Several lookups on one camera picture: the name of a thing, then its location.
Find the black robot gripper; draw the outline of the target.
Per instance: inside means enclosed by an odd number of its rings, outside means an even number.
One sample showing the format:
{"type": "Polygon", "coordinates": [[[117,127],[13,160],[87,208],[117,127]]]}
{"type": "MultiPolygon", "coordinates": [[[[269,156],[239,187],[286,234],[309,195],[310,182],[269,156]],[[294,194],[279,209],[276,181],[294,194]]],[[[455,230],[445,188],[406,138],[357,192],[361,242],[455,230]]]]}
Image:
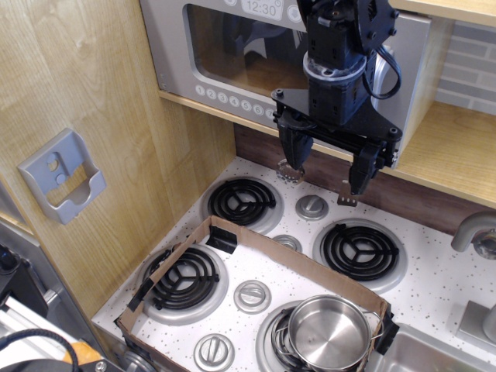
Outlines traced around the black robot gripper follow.
{"type": "Polygon", "coordinates": [[[370,180],[397,159],[402,131],[372,106],[362,77],[345,84],[310,78],[307,89],[278,88],[274,122],[289,165],[298,170],[308,159],[313,140],[354,154],[351,195],[362,195],[370,180]]]}

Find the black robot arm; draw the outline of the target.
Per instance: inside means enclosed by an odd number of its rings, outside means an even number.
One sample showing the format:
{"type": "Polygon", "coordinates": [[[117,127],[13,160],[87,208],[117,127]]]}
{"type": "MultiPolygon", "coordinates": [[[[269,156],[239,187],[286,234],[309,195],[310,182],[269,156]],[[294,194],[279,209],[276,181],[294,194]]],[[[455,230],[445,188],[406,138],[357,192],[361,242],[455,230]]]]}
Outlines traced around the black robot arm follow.
{"type": "Polygon", "coordinates": [[[350,194],[361,195],[379,170],[393,165],[402,138],[372,104],[401,87],[397,81],[387,93],[373,91],[378,57],[401,74],[384,47],[397,32],[399,12],[387,1],[300,1],[298,9],[307,31],[308,88],[271,93],[286,160],[295,170],[302,167],[316,139],[345,150],[353,155],[350,194]]]}

